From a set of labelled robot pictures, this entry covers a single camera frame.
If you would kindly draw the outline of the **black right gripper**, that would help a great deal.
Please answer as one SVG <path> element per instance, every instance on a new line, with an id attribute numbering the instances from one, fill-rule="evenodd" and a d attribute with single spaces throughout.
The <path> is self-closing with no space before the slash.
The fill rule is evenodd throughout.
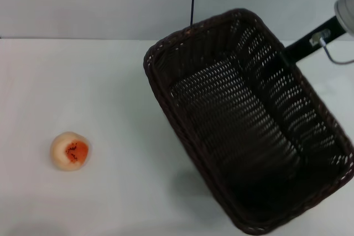
<path id="1" fill-rule="evenodd" d="M 328 43 L 344 35 L 346 31 L 336 17 L 327 20 L 306 36 L 287 46 L 279 53 L 279 56 L 286 67 L 292 67 L 305 57 L 323 48 L 326 50 Z"/>

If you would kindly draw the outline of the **dark brown wicker basket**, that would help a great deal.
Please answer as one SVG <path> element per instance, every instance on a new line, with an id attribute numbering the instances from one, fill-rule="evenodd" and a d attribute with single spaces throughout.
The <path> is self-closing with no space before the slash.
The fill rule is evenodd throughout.
<path id="1" fill-rule="evenodd" d="M 259 16 L 234 9 L 149 48 L 144 70 L 234 225 L 264 235 L 354 178 L 354 145 Z"/>

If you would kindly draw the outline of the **round peach orange bun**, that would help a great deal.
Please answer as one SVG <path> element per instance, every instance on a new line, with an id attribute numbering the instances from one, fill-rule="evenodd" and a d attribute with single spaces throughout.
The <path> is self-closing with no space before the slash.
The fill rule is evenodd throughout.
<path id="1" fill-rule="evenodd" d="M 63 171 L 82 168 L 91 155 L 90 142 L 80 134 L 63 132 L 51 143 L 50 157 L 53 164 Z"/>

